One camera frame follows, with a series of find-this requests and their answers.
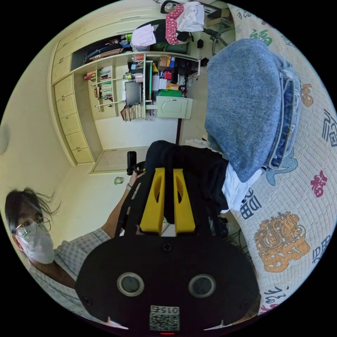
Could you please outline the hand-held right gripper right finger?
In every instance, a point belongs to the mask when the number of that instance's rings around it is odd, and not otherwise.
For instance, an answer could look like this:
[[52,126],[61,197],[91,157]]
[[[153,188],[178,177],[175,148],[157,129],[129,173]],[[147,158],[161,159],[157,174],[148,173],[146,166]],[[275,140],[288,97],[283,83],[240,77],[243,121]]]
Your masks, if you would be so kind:
[[196,225],[183,170],[180,168],[173,170],[173,202],[176,235],[180,236],[193,233]]

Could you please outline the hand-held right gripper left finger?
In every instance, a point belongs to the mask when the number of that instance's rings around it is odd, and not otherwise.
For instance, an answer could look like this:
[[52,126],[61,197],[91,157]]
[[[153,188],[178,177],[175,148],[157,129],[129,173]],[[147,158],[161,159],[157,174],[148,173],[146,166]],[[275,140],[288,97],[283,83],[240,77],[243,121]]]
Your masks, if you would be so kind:
[[146,234],[161,236],[164,220],[165,169],[156,168],[150,179],[148,197],[140,221],[140,230]]

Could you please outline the person's left hand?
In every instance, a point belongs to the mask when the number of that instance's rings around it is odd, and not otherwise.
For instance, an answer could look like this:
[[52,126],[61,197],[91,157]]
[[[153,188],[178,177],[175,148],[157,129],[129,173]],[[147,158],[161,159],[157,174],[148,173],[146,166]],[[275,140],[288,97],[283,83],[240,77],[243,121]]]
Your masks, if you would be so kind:
[[129,185],[132,187],[135,181],[143,176],[145,174],[144,170],[141,170],[140,168],[136,167],[136,169],[133,171],[130,180],[129,180]]

